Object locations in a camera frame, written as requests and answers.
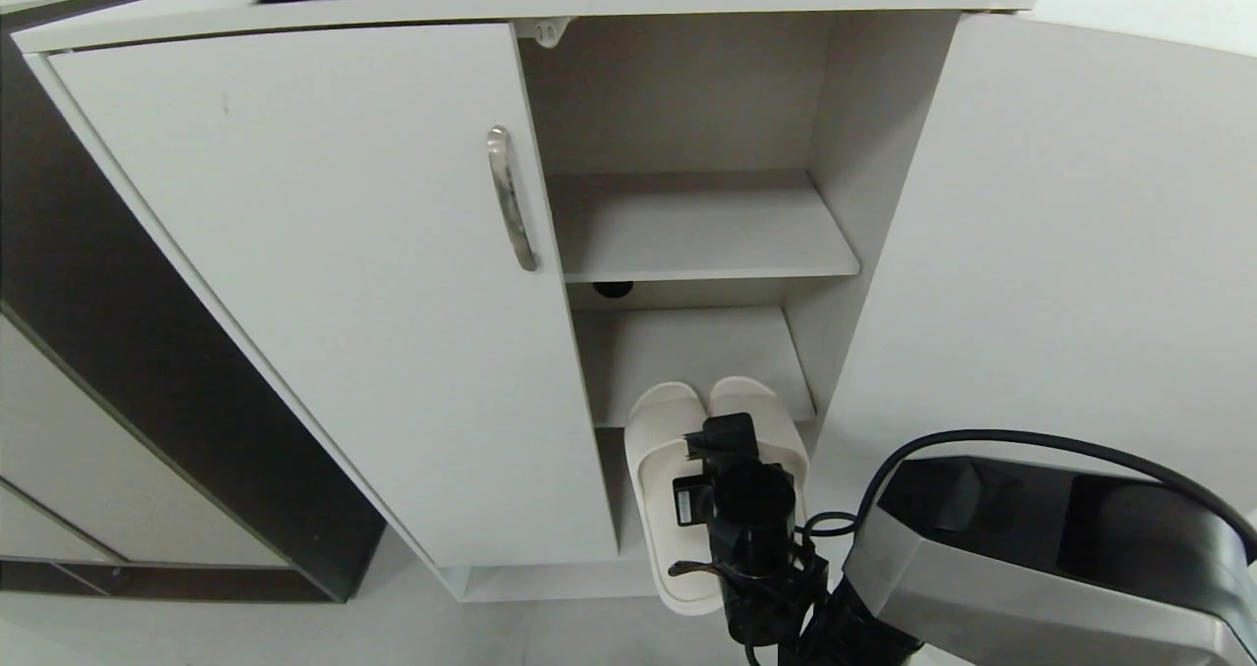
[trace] cable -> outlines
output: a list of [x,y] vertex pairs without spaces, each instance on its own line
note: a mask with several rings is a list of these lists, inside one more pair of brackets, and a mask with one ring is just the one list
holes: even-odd
[[[802,533],[802,537],[808,540],[811,540],[812,537],[822,539],[830,539],[833,537],[845,537],[848,533],[856,532],[856,525],[859,524],[859,519],[860,519],[859,516],[850,513],[848,510],[822,510],[820,514],[816,514],[815,516],[808,519],[807,523],[803,524],[802,529],[794,528],[794,530]],[[822,521],[848,521],[848,524],[840,529],[825,529],[817,532],[816,525]]]
[[[864,525],[865,519],[869,518],[869,510],[872,510],[872,504],[876,501],[877,493],[881,491],[886,479],[890,478],[891,472],[899,467],[900,461],[905,460],[908,455],[913,455],[913,452],[936,445],[972,441],[1051,447],[1052,450],[1062,450],[1065,452],[1073,452],[1075,455],[1094,456],[1096,460],[1111,461],[1111,464],[1119,465],[1120,467],[1136,470],[1136,472],[1156,479],[1156,481],[1163,483],[1163,485],[1177,493],[1180,493],[1180,495],[1187,499],[1197,501],[1200,506],[1212,510],[1219,519],[1226,521],[1227,525],[1239,534],[1239,540],[1244,544],[1244,553],[1248,557],[1248,563],[1252,564],[1257,560],[1257,529],[1253,529],[1253,525],[1249,524],[1248,519],[1244,519],[1238,510],[1234,510],[1221,496],[1216,495],[1216,493],[1212,493],[1207,488],[1195,483],[1194,479],[1189,479],[1175,472],[1175,470],[1158,465],[1156,461],[1144,460],[1143,456],[1130,455],[1130,452],[1123,452],[1120,450],[1112,450],[1112,447],[1081,441],[1081,439],[1063,439],[1046,434],[1026,432],[1024,430],[947,430],[947,432],[915,439],[913,442],[894,451],[881,464],[881,467],[877,469],[872,481],[865,490],[864,499],[860,501],[860,510],[857,510],[857,515],[850,527],[831,529],[825,533],[816,532],[816,535],[846,535],[846,533],[859,532],[860,527]],[[811,530],[810,527],[813,527],[813,521],[817,521],[820,516],[833,515],[836,519],[840,518],[837,516],[838,514],[845,513],[842,513],[842,510],[827,510],[826,514],[817,514],[812,519],[808,519],[804,525],[804,532]]]

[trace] gray floor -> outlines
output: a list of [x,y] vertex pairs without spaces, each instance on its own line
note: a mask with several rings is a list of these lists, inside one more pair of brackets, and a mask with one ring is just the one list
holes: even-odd
[[[764,653],[766,666],[776,663]],[[661,602],[459,604],[386,533],[347,606],[225,606],[0,593],[4,666],[737,666],[723,617]],[[914,666],[950,665],[918,658]]]

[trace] door handle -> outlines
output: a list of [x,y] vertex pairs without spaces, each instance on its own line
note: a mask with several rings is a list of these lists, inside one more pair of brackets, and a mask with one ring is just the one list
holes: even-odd
[[515,180],[510,175],[510,133],[503,126],[489,128],[489,172],[493,173],[493,186],[498,190],[498,205],[502,220],[507,224],[507,236],[519,266],[525,271],[535,271],[537,254],[528,244],[528,229],[519,214],[519,197],[515,195]]

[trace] cabinet shelf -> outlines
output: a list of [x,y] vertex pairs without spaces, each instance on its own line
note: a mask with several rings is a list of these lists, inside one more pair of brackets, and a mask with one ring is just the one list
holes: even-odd
[[860,273],[802,170],[564,175],[547,188],[569,284]]
[[706,393],[724,376],[768,385],[794,421],[816,416],[779,308],[574,313],[572,322],[597,427],[623,427],[652,385],[685,381]]

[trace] closed cabinet door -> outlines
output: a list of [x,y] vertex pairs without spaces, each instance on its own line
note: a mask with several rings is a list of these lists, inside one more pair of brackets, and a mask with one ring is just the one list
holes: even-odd
[[616,554],[514,40],[388,26],[52,57],[132,209],[442,567]]
[[812,476],[1037,430],[1257,509],[1254,155],[1257,59],[963,16]]

